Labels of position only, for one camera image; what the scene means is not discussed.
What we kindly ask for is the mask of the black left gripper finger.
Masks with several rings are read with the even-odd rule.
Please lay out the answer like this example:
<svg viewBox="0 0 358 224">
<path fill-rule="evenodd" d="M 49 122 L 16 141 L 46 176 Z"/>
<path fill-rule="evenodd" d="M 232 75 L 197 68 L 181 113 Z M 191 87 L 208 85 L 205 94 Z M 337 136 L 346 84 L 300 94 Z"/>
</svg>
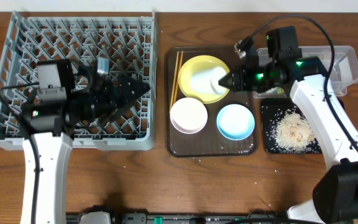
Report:
<svg viewBox="0 0 358 224">
<path fill-rule="evenodd" d="M 119 119 L 121 116 L 125 115 L 127 111 L 130 110 L 133 106 L 135 106 L 135 103 L 126 104 L 116 108 L 108 115 L 108 120 L 113 122 Z"/>
<path fill-rule="evenodd" d="M 145 82 L 132 82 L 132 98 L 137 100 L 150 91 L 150 85 Z"/>
</svg>

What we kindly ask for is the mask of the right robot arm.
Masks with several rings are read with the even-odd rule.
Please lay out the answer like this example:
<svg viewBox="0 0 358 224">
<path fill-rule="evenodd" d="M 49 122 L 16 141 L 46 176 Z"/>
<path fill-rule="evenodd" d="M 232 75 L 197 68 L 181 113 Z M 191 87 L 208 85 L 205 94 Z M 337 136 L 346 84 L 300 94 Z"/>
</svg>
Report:
<svg viewBox="0 0 358 224">
<path fill-rule="evenodd" d="M 358 131 L 333 92 L 331 69 L 316 56 L 305 57 L 293 27 L 267 33 L 271 62 L 260 65 L 252 37 L 235 45 L 244 63 L 220 79 L 232 91 L 282 88 L 309 122 L 322 150 L 326 174 L 309 201 L 292 206 L 295 223 L 338 223 L 358 219 Z"/>
</svg>

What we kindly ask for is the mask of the small white cup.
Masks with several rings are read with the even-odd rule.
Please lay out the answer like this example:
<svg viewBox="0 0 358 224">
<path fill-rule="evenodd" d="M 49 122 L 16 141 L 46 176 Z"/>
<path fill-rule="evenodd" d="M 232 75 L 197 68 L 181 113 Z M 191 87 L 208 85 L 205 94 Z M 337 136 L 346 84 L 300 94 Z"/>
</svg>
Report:
<svg viewBox="0 0 358 224">
<path fill-rule="evenodd" d="M 219 85 L 219 81 L 226 74 L 222 67 L 213 67 L 196 72 L 190 78 L 191 89 L 198 93 L 223 95 L 227 88 Z"/>
</svg>

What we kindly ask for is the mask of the rice food waste pile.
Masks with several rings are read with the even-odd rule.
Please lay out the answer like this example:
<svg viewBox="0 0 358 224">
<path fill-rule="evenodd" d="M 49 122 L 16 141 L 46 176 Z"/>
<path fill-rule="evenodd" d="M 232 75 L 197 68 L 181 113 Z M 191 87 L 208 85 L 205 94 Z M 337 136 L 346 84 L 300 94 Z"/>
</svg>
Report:
<svg viewBox="0 0 358 224">
<path fill-rule="evenodd" d="M 272 146 L 268 146 L 267 149 L 279 154 L 321 152 L 309 122 L 294 108 L 279 109 L 270 121 L 272 130 L 267 133 L 267 139 L 272 141 Z"/>
</svg>

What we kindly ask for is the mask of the green orange snack wrapper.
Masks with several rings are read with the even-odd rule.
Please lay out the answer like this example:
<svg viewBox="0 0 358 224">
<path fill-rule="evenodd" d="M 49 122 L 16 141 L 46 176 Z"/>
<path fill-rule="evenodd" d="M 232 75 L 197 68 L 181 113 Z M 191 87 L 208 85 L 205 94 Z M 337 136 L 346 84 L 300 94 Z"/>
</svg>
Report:
<svg viewBox="0 0 358 224">
<path fill-rule="evenodd" d="M 284 94 L 284 90 L 280 87 L 275 87 L 264 92 L 265 95 L 281 95 Z"/>
</svg>

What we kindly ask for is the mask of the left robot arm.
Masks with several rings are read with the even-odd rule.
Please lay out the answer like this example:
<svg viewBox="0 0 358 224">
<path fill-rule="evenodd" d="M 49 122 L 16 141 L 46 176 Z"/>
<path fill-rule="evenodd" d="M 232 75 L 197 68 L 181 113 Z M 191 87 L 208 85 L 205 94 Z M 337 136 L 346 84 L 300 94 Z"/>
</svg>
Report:
<svg viewBox="0 0 358 224">
<path fill-rule="evenodd" d="M 90 75 L 76 90 L 73 75 L 39 76 L 39 103 L 26 103 L 21 133 L 26 160 L 21 223 L 65 223 L 67 169 L 73 131 L 81 121 L 118 119 L 151 86 L 128 75 L 115 81 Z"/>
</svg>

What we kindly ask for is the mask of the light blue bowl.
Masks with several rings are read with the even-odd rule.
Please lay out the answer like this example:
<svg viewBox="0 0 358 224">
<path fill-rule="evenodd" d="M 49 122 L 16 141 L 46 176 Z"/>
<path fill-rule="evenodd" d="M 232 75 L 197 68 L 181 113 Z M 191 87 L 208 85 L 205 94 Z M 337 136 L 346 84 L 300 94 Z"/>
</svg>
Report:
<svg viewBox="0 0 358 224">
<path fill-rule="evenodd" d="M 253 133 L 255 118 L 247 107 L 230 104 L 219 111 L 216 117 L 216 126 L 226 139 L 241 141 Z"/>
</svg>

